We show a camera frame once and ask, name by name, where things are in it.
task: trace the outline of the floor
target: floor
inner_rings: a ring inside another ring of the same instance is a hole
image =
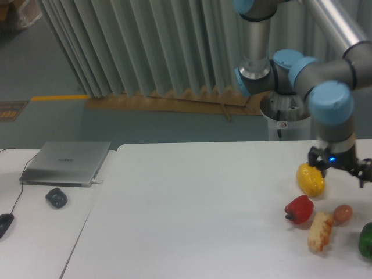
[[[27,30],[0,33],[0,101],[82,94],[42,18]],[[86,100],[32,101],[14,122],[0,123],[0,148],[40,149],[45,141],[149,142],[265,141],[261,116],[135,112],[84,108]],[[372,88],[355,92],[356,132],[372,138]]]

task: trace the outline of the wooden board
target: wooden board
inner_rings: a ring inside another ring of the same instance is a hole
[[[212,113],[227,115],[261,115],[260,101],[267,93],[260,93],[246,99],[242,106],[221,105],[220,103],[180,100],[174,98],[109,96],[89,99],[85,105],[91,109],[147,110],[167,112]]]

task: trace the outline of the laptop lid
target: laptop lid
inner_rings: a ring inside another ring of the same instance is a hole
[[[90,186],[110,142],[46,142],[21,178],[25,184]]]

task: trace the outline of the sticker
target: sticker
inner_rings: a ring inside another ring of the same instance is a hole
[[[0,121],[14,121],[28,101],[0,102]]]
[[[277,129],[288,129],[287,121],[277,121]]]

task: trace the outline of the computer mouse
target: computer mouse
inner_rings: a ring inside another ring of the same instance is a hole
[[[2,238],[2,236],[6,233],[13,220],[14,220],[13,214],[0,215],[0,238]]]
[[[45,198],[54,206],[55,208],[61,208],[67,203],[67,196],[59,188],[54,188],[50,190]]]

